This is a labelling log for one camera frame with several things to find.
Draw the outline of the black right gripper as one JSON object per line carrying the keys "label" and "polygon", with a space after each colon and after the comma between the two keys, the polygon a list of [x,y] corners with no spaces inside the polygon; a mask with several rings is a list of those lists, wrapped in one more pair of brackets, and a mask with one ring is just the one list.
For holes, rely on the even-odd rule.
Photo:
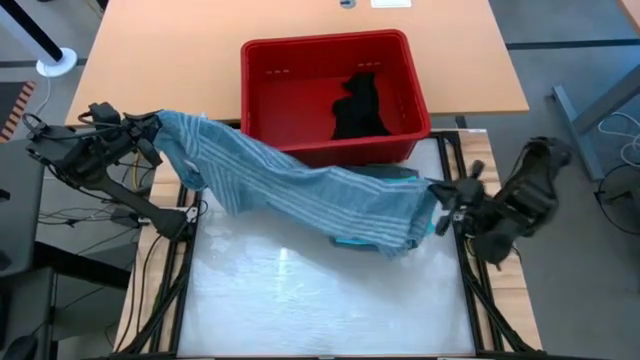
{"label": "black right gripper", "polygon": [[485,197],[484,184],[478,180],[485,163],[475,160],[471,166],[469,178],[455,181],[438,181],[429,186],[430,192],[449,213],[442,215],[435,227],[435,234],[444,236],[452,223],[453,213],[463,206],[478,206]]}

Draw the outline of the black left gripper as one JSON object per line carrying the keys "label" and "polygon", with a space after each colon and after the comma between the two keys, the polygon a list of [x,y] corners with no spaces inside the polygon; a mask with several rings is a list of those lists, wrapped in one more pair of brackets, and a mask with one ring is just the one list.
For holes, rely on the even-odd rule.
{"label": "black left gripper", "polygon": [[109,165],[116,164],[125,155],[137,152],[153,168],[158,167],[162,159],[153,145],[161,128],[157,114],[157,111],[138,115],[125,113],[121,124],[111,132],[114,138],[106,142],[104,149],[106,162]]}

